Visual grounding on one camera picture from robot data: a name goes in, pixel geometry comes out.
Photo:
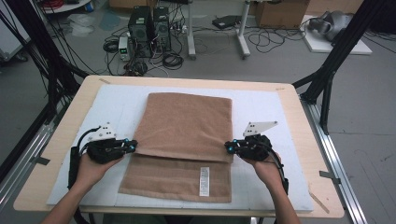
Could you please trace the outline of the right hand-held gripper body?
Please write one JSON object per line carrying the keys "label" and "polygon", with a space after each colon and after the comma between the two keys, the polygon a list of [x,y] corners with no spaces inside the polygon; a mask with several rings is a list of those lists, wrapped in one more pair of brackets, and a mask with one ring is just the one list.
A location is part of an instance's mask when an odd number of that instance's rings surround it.
{"label": "right hand-held gripper body", "polygon": [[267,157],[273,156],[271,141],[266,135],[262,135],[262,132],[272,129],[277,124],[276,120],[250,122],[243,132],[245,139],[239,144],[238,156],[254,161],[264,161]]}

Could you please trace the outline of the tan towel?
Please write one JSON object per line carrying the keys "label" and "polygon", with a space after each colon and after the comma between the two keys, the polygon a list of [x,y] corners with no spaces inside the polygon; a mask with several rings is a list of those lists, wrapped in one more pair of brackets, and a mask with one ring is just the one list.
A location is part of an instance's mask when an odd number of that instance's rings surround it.
{"label": "tan towel", "polygon": [[166,200],[228,203],[233,156],[232,100],[176,92],[151,93],[134,132],[119,192]]}

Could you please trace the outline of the person's right hand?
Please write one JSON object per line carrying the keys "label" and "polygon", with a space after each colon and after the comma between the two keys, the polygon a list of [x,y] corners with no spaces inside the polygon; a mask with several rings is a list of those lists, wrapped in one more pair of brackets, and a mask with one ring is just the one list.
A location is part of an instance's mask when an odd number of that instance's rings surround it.
{"label": "person's right hand", "polygon": [[254,168],[256,175],[270,192],[283,189],[279,171],[271,157],[266,158],[264,161],[245,159],[245,162]]}

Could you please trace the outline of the white foam mat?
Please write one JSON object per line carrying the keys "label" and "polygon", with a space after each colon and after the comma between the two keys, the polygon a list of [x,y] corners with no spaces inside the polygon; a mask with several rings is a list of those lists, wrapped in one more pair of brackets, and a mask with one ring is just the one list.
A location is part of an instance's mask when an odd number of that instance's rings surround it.
{"label": "white foam mat", "polygon": [[[273,121],[276,126],[266,130],[275,151],[286,164],[285,176],[290,182],[289,198],[294,208],[310,213],[314,205],[309,195],[302,165],[290,134],[280,95],[275,91],[241,91],[226,89],[189,89],[177,87],[104,85],[99,89],[87,116],[82,121],[79,133],[96,127],[101,121],[109,122],[118,137],[130,137],[137,129],[144,107],[151,93],[179,92],[203,96],[219,96],[232,100],[233,137],[241,138],[242,132],[251,121]],[[153,197],[123,194],[119,192],[121,176],[125,174],[125,157],[105,174],[103,179],[86,194],[81,201],[84,206],[115,206],[134,208],[175,208],[209,210],[272,210],[270,193],[253,168],[239,158],[231,165],[232,200],[228,203],[198,203],[165,200]]]}

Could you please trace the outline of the wooden table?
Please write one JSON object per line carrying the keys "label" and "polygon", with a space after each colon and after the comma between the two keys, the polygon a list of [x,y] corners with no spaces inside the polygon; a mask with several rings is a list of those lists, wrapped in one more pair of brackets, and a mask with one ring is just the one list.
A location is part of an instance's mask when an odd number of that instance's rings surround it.
{"label": "wooden table", "polygon": [[[51,139],[43,149],[42,156],[49,159],[49,164],[35,166],[13,203],[15,210],[48,212],[51,209],[51,206],[47,204],[47,199],[50,197],[50,190],[55,184],[55,177],[60,171],[62,159],[71,147],[72,138],[77,135],[78,128],[91,108],[96,93],[106,84],[223,89],[227,91],[274,91],[278,93],[285,110],[286,121],[290,127],[298,158],[302,163],[304,177],[308,183],[308,198],[314,206],[313,211],[300,212],[298,216],[305,218],[340,218],[345,214],[332,181],[319,175],[320,171],[327,172],[328,168],[297,92],[292,85],[270,82],[112,76],[89,76],[84,79]],[[326,214],[321,209],[311,198],[309,191],[313,192],[328,207],[330,214]]]}

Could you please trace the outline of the wooden stick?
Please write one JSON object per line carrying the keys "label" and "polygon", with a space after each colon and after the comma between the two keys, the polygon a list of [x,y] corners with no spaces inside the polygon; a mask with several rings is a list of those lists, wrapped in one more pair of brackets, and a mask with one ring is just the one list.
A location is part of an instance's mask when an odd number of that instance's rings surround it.
{"label": "wooden stick", "polygon": [[311,198],[321,207],[321,209],[326,213],[330,214],[328,207],[311,191],[309,191]]}

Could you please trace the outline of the white power supply unit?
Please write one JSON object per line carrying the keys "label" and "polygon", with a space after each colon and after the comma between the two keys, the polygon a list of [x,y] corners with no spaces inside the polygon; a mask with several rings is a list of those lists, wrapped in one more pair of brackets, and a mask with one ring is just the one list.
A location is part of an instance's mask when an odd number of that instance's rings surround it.
{"label": "white power supply unit", "polygon": [[129,51],[127,36],[121,36],[119,38],[119,53],[120,53],[120,59],[122,61],[127,62],[130,60],[130,51]]}

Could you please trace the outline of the large black computer tower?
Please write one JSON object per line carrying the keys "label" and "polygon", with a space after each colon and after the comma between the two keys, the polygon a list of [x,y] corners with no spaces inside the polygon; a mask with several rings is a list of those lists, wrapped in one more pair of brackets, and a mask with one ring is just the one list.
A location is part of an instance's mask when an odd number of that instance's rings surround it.
{"label": "large black computer tower", "polygon": [[128,22],[132,40],[140,57],[151,56],[150,43],[154,38],[154,25],[149,6],[135,6]]}

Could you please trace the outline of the large cardboard box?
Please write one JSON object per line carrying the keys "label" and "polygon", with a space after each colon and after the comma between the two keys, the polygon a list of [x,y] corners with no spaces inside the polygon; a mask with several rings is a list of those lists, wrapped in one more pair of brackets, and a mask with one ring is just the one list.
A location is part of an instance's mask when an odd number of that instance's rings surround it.
{"label": "large cardboard box", "polygon": [[303,20],[310,0],[281,0],[257,5],[255,19],[259,27],[297,29]]}

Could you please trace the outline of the round white table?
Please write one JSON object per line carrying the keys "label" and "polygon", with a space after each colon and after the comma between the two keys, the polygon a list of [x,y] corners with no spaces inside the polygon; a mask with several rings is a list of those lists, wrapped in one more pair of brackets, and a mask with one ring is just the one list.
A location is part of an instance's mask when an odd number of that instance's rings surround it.
{"label": "round white table", "polygon": [[92,11],[95,8],[95,3],[92,0],[41,0],[38,5],[48,14],[66,12],[77,8]]}

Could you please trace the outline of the grey robot shell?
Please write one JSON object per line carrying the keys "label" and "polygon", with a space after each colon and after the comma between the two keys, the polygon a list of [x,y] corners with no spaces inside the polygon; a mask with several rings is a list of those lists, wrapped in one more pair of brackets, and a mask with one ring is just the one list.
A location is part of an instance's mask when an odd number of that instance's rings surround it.
{"label": "grey robot shell", "polygon": [[323,15],[310,19],[307,28],[317,31],[328,41],[333,42],[345,31],[352,19],[352,14],[346,14],[339,10],[326,11]]}

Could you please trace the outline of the white cabinet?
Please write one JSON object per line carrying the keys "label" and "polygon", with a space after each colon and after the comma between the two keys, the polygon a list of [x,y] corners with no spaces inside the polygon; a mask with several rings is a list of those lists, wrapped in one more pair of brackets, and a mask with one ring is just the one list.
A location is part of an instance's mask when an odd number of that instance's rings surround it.
{"label": "white cabinet", "polygon": [[[22,27],[20,21],[10,9],[0,4],[0,15],[4,14],[9,25],[15,27],[16,31],[29,43],[31,38]],[[21,41],[11,33],[5,23],[0,19],[0,62],[8,62],[22,49]]]}

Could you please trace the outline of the aluminium rail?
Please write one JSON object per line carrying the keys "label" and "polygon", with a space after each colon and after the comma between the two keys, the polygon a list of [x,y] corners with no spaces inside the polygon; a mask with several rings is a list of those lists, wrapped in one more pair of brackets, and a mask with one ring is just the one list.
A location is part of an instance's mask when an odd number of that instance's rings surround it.
{"label": "aluminium rail", "polygon": [[318,142],[318,147],[328,168],[328,172],[333,173],[341,179],[340,184],[333,185],[349,220],[352,224],[368,224],[332,139],[323,131],[319,124],[320,113],[318,107],[304,101],[301,101],[301,104]]}
{"label": "aluminium rail", "polygon": [[21,154],[0,184],[0,213],[14,195],[17,186],[28,175],[30,169],[35,166],[36,161],[40,161],[40,153],[47,145],[52,134],[52,125],[42,125],[22,148]]}

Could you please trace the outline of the white desk frame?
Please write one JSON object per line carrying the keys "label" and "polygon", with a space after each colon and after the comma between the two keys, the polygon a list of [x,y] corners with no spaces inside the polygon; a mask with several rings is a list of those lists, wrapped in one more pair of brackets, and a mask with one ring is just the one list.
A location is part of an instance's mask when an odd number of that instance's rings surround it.
{"label": "white desk frame", "polygon": [[[188,9],[188,28],[187,28],[187,43],[188,43],[188,55],[192,60],[196,59],[196,51],[195,51],[195,41],[192,29],[192,5],[195,0],[187,0],[187,9]],[[248,11],[250,8],[250,2],[252,0],[239,0],[244,3],[241,15],[240,26],[235,29],[235,34],[240,45],[242,51],[242,59],[245,60],[250,56],[250,50],[248,48],[247,41],[244,37],[244,32],[246,28],[246,23],[248,19]]]}

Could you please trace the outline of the black frame strut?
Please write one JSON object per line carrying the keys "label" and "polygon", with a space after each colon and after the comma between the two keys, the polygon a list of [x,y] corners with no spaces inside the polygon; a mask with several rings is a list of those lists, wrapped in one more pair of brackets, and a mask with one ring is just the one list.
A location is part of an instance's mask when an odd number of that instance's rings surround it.
{"label": "black frame strut", "polygon": [[314,105],[322,94],[319,127],[326,135],[329,134],[328,117],[334,76],[375,17],[388,7],[390,2],[391,0],[363,0],[322,66],[316,72],[292,84],[295,89],[309,84],[307,90],[301,94],[303,101],[309,105]]}

